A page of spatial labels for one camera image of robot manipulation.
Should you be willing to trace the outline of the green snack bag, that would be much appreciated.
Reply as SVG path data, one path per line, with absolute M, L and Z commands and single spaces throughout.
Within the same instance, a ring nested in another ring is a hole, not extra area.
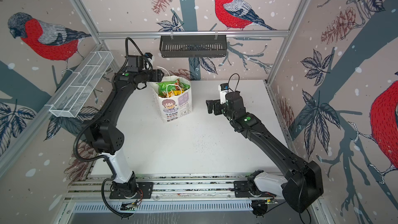
M 189 90 L 190 87 L 191 87 L 189 84 L 183 83 L 180 79 L 177 80 L 177 85 L 179 86 L 179 88 L 180 88 L 182 91 L 187 91 L 187 90 Z
M 167 97 L 167 93 L 171 90 L 181 90 L 177 85 L 177 80 L 174 82 L 161 82 L 158 85 L 158 96 Z

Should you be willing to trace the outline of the yellow snack bag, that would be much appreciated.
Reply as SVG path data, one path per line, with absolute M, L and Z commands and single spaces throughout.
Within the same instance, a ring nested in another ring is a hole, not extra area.
M 167 97 L 178 96 L 184 93 L 184 90 L 171 90 L 167 93 Z

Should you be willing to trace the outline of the white printed paper bag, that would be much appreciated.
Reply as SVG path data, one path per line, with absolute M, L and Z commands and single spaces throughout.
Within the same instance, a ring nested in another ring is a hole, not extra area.
M 178 79 L 191 86 L 191 82 L 189 80 L 176 75 L 166 75 L 163 77 L 162 82 L 174 82 Z M 149 82 L 148 86 L 152 92 L 155 108 L 163 122 L 171 122 L 188 115 L 193 111 L 192 87 L 178 96 L 159 97 L 157 83 Z

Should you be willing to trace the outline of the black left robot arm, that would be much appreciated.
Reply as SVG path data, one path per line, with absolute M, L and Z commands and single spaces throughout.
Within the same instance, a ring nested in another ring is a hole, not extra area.
M 127 164 L 122 146 L 124 134 L 117 128 L 119 116 L 130 95 L 139 84 L 160 82 L 164 72 L 160 69 L 132 72 L 127 69 L 113 77 L 113 89 L 100 112 L 83 124 L 84 136 L 89 145 L 100 154 L 112 172 L 111 198 L 121 198 L 123 194 L 134 197 L 139 191 L 133 170 Z

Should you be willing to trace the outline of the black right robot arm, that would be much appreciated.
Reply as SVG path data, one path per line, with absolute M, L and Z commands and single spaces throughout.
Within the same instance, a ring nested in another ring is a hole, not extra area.
M 265 193 L 282 196 L 293 210 L 303 213 L 324 193 L 320 166 L 296 155 L 258 117 L 247 112 L 239 91 L 229 92 L 224 98 L 224 101 L 207 100 L 208 113 L 224 115 L 234 131 L 256 144 L 283 174 L 255 171 L 247 178 L 247 193 L 253 197 Z

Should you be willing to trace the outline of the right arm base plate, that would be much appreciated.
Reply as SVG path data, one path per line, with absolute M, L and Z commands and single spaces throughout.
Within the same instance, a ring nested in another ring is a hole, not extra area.
M 235 193 L 237 198 L 276 197 L 275 194 L 259 190 L 256 185 L 250 181 L 234 181 L 233 185 L 231 191 Z

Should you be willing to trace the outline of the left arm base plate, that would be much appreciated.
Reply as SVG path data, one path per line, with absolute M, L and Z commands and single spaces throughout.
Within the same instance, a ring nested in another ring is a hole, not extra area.
M 110 189 L 110 199 L 150 199 L 153 190 L 152 182 L 142 182 L 134 184 L 120 184 L 112 182 Z

